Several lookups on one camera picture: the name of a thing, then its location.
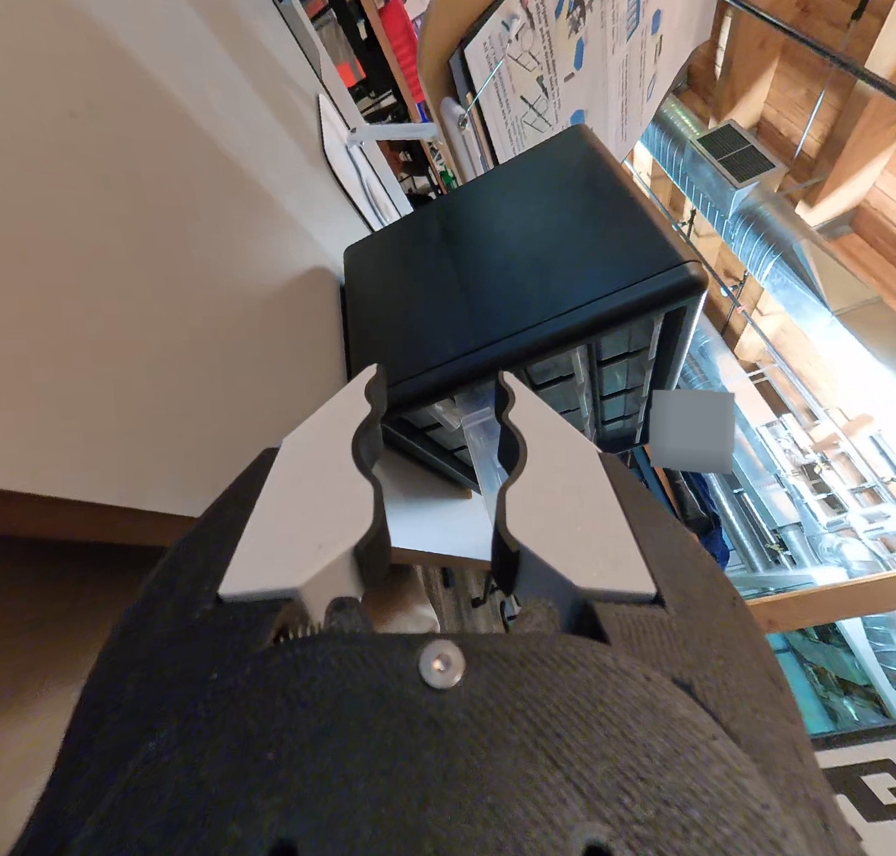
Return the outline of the clear plastic drawer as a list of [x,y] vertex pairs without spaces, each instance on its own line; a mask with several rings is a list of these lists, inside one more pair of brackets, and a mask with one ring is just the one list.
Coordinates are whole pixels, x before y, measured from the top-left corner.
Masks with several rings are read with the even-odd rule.
[[496,416],[496,384],[489,381],[458,393],[454,402],[479,492],[494,523],[498,495],[508,478],[498,456],[501,427]]

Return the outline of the metal vent grille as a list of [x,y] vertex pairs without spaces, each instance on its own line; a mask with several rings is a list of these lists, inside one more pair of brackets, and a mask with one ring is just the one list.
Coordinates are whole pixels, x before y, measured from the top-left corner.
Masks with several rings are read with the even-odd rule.
[[760,186],[778,190],[787,169],[733,119],[697,135],[693,147],[737,191]]

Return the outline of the blue jacket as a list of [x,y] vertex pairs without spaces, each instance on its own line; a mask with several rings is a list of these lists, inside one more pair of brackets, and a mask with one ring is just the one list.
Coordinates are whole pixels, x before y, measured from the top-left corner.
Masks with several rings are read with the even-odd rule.
[[678,499],[685,526],[700,540],[702,547],[725,570],[730,549],[723,535],[721,515],[704,476],[691,471],[670,470],[669,481]]

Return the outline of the set of clear cabinet drawers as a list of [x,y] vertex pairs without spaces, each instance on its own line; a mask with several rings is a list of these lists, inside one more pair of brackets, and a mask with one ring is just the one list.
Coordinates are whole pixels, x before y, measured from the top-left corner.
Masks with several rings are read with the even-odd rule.
[[[643,438],[663,319],[661,313],[644,316],[512,371],[600,449],[628,451]],[[383,433],[387,446],[479,492],[462,425],[448,428],[433,405],[387,420]]]

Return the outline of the red basket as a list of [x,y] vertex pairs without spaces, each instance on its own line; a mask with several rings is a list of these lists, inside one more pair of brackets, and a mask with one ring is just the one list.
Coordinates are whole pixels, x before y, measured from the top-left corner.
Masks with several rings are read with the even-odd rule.
[[379,10],[386,38],[408,85],[414,104],[425,100],[418,73],[418,37],[402,0],[386,0]]

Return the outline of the white display stand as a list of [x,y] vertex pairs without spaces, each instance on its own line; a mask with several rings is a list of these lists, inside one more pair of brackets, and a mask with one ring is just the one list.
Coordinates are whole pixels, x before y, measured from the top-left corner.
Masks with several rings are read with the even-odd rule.
[[364,147],[367,143],[423,141],[438,143],[440,129],[433,122],[378,123],[350,128],[325,92],[317,95],[323,156],[344,194],[372,232],[396,222],[406,212],[399,208]]

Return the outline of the silver ventilation duct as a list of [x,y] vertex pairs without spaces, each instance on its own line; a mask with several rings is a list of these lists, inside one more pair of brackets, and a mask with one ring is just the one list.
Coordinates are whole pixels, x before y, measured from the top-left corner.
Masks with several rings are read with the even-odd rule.
[[817,275],[821,261],[833,252],[776,192],[760,186],[737,191],[693,147],[692,140],[709,130],[675,96],[668,96],[648,124],[640,145],[705,218],[744,266],[748,275],[783,308],[823,358],[845,381],[847,395],[856,395],[882,422],[882,447],[872,452],[889,467],[887,475],[872,472],[873,488],[882,491],[870,529],[894,540],[894,373],[847,330],[825,299]]

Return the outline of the black white marker sheet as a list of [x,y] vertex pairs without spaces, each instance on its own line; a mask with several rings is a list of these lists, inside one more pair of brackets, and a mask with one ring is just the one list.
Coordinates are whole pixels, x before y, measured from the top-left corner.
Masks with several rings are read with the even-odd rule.
[[812,738],[823,774],[866,854],[895,852],[895,726]]

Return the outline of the grey desk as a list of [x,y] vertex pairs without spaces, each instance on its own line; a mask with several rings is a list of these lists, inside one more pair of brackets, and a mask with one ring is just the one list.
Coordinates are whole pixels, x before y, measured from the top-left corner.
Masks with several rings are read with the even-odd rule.
[[345,90],[274,0],[2,0],[2,536],[163,545],[345,383]]

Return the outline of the wooden ceiling beams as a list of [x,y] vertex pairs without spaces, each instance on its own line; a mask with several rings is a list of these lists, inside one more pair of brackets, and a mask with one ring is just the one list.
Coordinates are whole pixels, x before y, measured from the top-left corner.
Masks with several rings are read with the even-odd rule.
[[[746,1],[894,84],[894,0]],[[894,100],[724,1],[680,97],[770,149],[784,198],[894,307]]]

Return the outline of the wooden post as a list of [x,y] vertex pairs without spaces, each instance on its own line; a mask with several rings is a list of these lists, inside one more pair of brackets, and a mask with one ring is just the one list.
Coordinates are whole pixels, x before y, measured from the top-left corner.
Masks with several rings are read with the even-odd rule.
[[867,575],[746,602],[765,634],[782,634],[895,611],[895,572]]

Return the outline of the black drawer cabinet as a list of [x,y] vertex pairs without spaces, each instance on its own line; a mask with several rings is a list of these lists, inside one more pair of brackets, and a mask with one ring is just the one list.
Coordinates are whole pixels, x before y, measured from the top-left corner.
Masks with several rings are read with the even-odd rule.
[[385,369],[384,424],[663,314],[635,447],[654,393],[678,384],[708,289],[674,224],[585,125],[349,246],[343,262],[350,377]]

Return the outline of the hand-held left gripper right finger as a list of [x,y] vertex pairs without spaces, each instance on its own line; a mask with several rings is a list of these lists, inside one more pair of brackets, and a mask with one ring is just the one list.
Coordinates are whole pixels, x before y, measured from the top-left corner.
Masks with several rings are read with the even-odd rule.
[[491,572],[521,604],[651,603],[657,585],[611,484],[604,454],[508,371],[498,373]]

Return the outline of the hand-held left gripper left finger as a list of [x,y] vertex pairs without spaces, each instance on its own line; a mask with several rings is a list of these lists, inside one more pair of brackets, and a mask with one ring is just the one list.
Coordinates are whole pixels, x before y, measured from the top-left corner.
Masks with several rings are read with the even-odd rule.
[[218,586],[225,603],[283,599],[322,625],[390,567],[382,484],[385,369],[362,370],[287,435]]

